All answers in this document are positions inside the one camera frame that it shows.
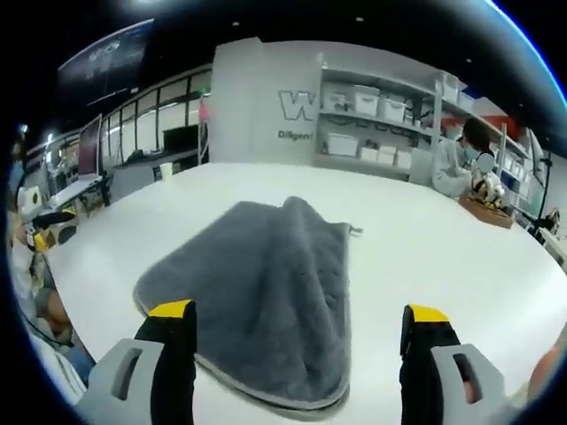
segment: person's hand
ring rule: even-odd
[[[475,184],[475,182],[473,181],[471,191],[473,196],[480,201],[484,201],[488,197],[488,188],[486,187],[486,182],[482,183],[478,191],[475,190],[476,187],[477,184]]]
[[[528,385],[528,398],[533,400],[538,397],[549,382],[549,378],[556,371],[561,354],[561,347],[554,346],[540,359],[536,367],[533,369],[530,383]]]

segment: black ceiling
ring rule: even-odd
[[[49,6],[28,2],[27,18],[12,35],[23,44],[12,55],[15,86],[19,88],[14,111],[19,122],[35,130],[48,126],[59,132],[75,128],[83,117],[75,114],[74,120],[62,120],[62,113],[54,107],[57,67],[100,37],[155,17],[155,32],[141,75],[142,88],[211,61],[219,43],[249,36],[259,36],[266,42],[356,43],[391,50],[457,74],[478,93],[534,128],[545,147],[567,158],[567,112],[555,100],[553,105],[559,105],[556,109],[561,115],[551,117],[549,103],[533,94],[518,71],[522,58],[516,58],[519,62],[512,66],[494,43],[486,42],[478,29],[459,19],[470,2],[482,1],[63,0]],[[449,11],[440,4],[454,7]],[[539,46],[559,81],[567,84],[564,48],[556,38],[563,24],[559,3],[539,0],[537,8],[534,3],[525,7],[524,2],[515,0],[499,4]],[[364,17],[362,25],[355,21],[357,16]],[[235,20],[240,22],[239,27],[231,25]],[[114,106],[104,105],[107,109]]]

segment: computer monitor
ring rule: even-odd
[[[198,126],[178,127],[163,132],[163,150],[177,153],[197,149]]]
[[[97,177],[102,114],[99,114],[79,134],[79,178]]]

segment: desk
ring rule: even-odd
[[[546,228],[540,228],[540,233],[545,240],[543,246],[546,250],[551,251],[552,255],[559,257],[560,266],[563,268],[565,273],[567,273],[567,240],[557,239],[557,236],[553,235]]]
[[[41,214],[49,214],[54,212],[62,211],[66,206],[73,203],[75,199],[81,198],[85,193],[91,192],[93,190],[100,191],[101,197],[103,198],[103,202],[105,206],[110,205],[110,197],[108,194],[108,181],[106,177],[102,176],[99,177],[97,180],[94,180],[91,184],[86,184],[83,187],[72,187],[67,186],[60,192],[53,195],[48,204],[43,208]]]
[[[82,223],[48,253],[73,325],[99,360],[144,318],[138,278],[238,201],[303,197],[351,237],[351,393],[329,424],[400,423],[400,326],[408,303],[448,315],[513,394],[567,321],[567,276],[518,225],[497,228],[425,187],[302,166],[207,164],[155,182]],[[475,264],[481,267],[475,273]],[[291,424],[198,370],[196,423]]]

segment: white storage box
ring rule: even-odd
[[[403,102],[380,97],[378,116],[385,120],[404,122],[407,105]]]
[[[361,149],[361,159],[365,161],[376,161],[378,157],[378,151],[374,148],[362,148]]]
[[[411,152],[398,151],[396,154],[396,166],[405,170],[411,168]]]
[[[462,136],[462,127],[454,126],[447,129],[447,139],[458,140]]]
[[[380,90],[366,86],[354,86],[354,90],[354,110],[356,113],[376,117]]]
[[[329,91],[325,94],[322,107],[326,111],[346,111],[346,94]]]
[[[504,169],[512,171],[512,158],[508,155],[504,157]]]
[[[519,177],[520,175],[520,165],[517,162],[512,163],[512,169],[510,170],[515,177]]]
[[[358,138],[351,135],[329,133],[327,135],[327,153],[343,157],[356,157],[358,142]]]
[[[387,154],[390,154],[390,155],[396,154],[396,147],[395,146],[381,145],[379,150],[380,150],[380,153],[387,153]]]
[[[393,166],[394,160],[396,156],[391,153],[378,153],[378,164],[382,164],[383,166]]]
[[[463,108],[465,111],[472,111],[472,104],[474,103],[475,99],[466,93],[460,92],[459,93],[459,106]]]
[[[459,101],[459,79],[450,73],[441,74],[441,84],[443,86],[443,97],[457,104]]]

